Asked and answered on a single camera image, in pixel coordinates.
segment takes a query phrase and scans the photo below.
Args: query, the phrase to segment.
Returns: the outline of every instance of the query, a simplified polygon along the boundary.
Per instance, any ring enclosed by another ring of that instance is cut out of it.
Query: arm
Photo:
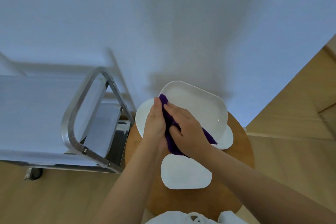
[[[169,129],[179,149],[219,177],[259,222],[335,223],[332,211],[211,146],[190,112],[164,108],[181,128]]]
[[[161,164],[161,152],[166,147],[166,123],[162,104],[154,98],[145,124],[143,138],[95,217],[97,224],[140,223],[154,179]]]

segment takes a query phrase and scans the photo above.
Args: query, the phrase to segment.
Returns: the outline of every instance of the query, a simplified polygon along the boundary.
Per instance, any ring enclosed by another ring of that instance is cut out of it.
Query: metal trolley
[[[27,166],[31,180],[43,169],[121,173],[134,118],[105,67],[81,81],[0,76],[0,160]],[[108,86],[118,104],[102,102]]]

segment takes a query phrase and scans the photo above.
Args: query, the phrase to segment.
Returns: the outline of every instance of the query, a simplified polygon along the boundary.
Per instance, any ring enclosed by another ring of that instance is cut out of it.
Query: person's left hand
[[[158,142],[160,148],[166,147],[165,138],[166,122],[162,114],[162,103],[158,97],[154,98],[154,104],[147,116],[143,138],[153,143]]]

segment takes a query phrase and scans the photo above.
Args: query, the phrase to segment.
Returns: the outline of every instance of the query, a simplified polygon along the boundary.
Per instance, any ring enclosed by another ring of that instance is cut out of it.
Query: white oval plate
[[[233,133],[229,125],[226,125],[226,129],[224,131],[224,135],[221,139],[219,139],[217,142],[217,145],[213,145],[214,147],[220,149],[220,150],[226,150],[229,149],[233,144]]]
[[[190,111],[216,142],[223,137],[228,110],[220,97],[181,81],[168,83],[160,94],[166,95],[170,103]]]
[[[192,158],[168,154],[161,164],[161,178],[169,189],[201,189],[210,184],[212,173]]]
[[[151,98],[141,104],[141,106],[138,108],[136,114],[135,114],[135,123],[136,127],[138,128],[139,134],[141,137],[144,136],[144,129],[145,129],[145,123],[147,116],[149,114],[149,111],[151,110],[152,106],[154,104],[154,99]]]

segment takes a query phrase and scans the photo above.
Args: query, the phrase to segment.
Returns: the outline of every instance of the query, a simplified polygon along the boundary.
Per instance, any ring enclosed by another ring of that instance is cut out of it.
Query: caster wheel
[[[33,168],[31,170],[31,175],[29,177],[29,179],[31,181],[37,180],[39,179],[43,174],[43,169],[42,168]]]

